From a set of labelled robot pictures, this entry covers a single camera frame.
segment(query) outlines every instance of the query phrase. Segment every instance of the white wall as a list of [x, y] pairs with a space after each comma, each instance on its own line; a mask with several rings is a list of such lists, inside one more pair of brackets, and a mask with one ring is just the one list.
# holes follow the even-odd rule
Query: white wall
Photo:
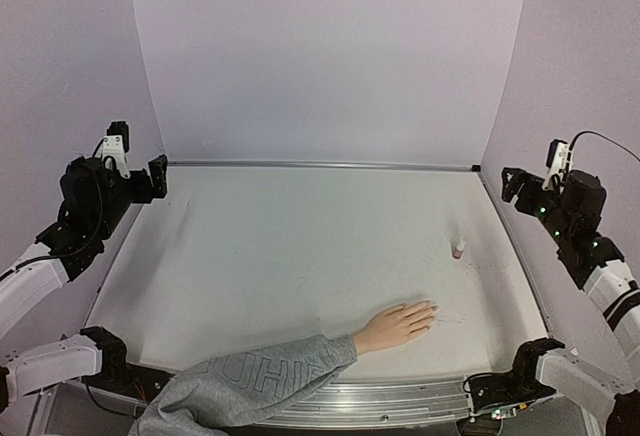
[[134, 0], [173, 160], [470, 166], [522, 0]]
[[[525, 0], [516, 47], [483, 172], [499, 194], [503, 166], [541, 174], [549, 142], [588, 128], [640, 152], [640, 0]], [[640, 165], [585, 136], [576, 167], [608, 190], [601, 231], [640, 274]], [[504, 208], [560, 339], [585, 358], [624, 376], [616, 341], [584, 293], [556, 260], [534, 218]]]
[[[0, 0], [0, 267], [22, 254], [57, 215], [68, 162], [91, 153], [109, 122], [130, 123], [132, 166], [162, 149], [131, 0]], [[82, 327], [133, 212], [106, 253], [0, 342], [12, 349]], [[34, 397], [0, 416], [6, 435], [26, 433]]]

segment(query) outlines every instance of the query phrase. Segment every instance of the gray sweatshirt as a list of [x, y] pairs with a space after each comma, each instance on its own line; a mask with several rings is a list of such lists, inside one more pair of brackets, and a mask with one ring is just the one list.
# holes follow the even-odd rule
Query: gray sweatshirt
[[351, 336], [324, 336], [204, 361], [176, 375], [129, 436], [224, 436], [213, 428], [270, 418], [334, 381], [357, 360]]

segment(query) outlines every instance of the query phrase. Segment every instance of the human hand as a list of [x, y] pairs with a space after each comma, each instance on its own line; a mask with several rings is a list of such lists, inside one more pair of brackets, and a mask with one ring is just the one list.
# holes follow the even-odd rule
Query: human hand
[[352, 335], [358, 355], [393, 348], [422, 336], [436, 320], [438, 306], [422, 301], [412, 306], [400, 304], [385, 309]]

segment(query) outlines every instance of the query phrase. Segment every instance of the finger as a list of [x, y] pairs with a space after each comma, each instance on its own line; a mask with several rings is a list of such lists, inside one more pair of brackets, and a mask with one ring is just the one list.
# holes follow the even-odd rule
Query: finger
[[412, 330], [420, 329], [426, 325], [433, 324], [435, 320], [436, 320], [436, 317], [433, 314], [429, 314], [426, 316], [423, 315], [421, 318], [416, 318], [415, 321], [409, 322], [409, 327]]
[[409, 341], [411, 341], [412, 339], [419, 338], [420, 336], [422, 336], [425, 333], [428, 333], [430, 329], [431, 329], [431, 326], [425, 326], [422, 329], [418, 329], [416, 331], [411, 331], [411, 333], [409, 334]]
[[408, 308], [406, 308], [404, 310], [404, 315], [405, 317], [408, 317], [418, 312], [433, 312], [436, 309], [438, 309], [438, 306], [436, 306], [431, 301], [422, 301], [418, 304], [414, 304], [413, 306], [409, 306]]
[[382, 314], [388, 315], [388, 314], [393, 314], [393, 313], [397, 313], [398, 311], [402, 311], [403, 309], [405, 309], [407, 307], [406, 304], [402, 303], [402, 304], [398, 304], [396, 306], [392, 306], [389, 309], [385, 309]]

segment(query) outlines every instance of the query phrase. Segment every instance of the robotic arm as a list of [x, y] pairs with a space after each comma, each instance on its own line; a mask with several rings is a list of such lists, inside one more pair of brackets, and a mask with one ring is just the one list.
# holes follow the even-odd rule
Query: robotic arm
[[[104, 252], [131, 204], [148, 204], [167, 194], [167, 158], [130, 171], [129, 127], [114, 122], [90, 158], [72, 161], [60, 180], [63, 203], [55, 223], [0, 276], [0, 339], [38, 302], [79, 277]], [[13, 353], [0, 366], [0, 411], [34, 390], [67, 379], [117, 371], [126, 347], [102, 328], [88, 328], [66, 340]]]
[[602, 312], [624, 351], [633, 384], [580, 361], [554, 339], [524, 343], [513, 369], [467, 380], [473, 411], [494, 419], [515, 415], [556, 390], [589, 411], [608, 435], [640, 430], [640, 290], [624, 256], [598, 231], [606, 191], [600, 180], [572, 170], [572, 145], [555, 140], [546, 178], [519, 168], [502, 171], [502, 199], [535, 216], [558, 245], [558, 258]]

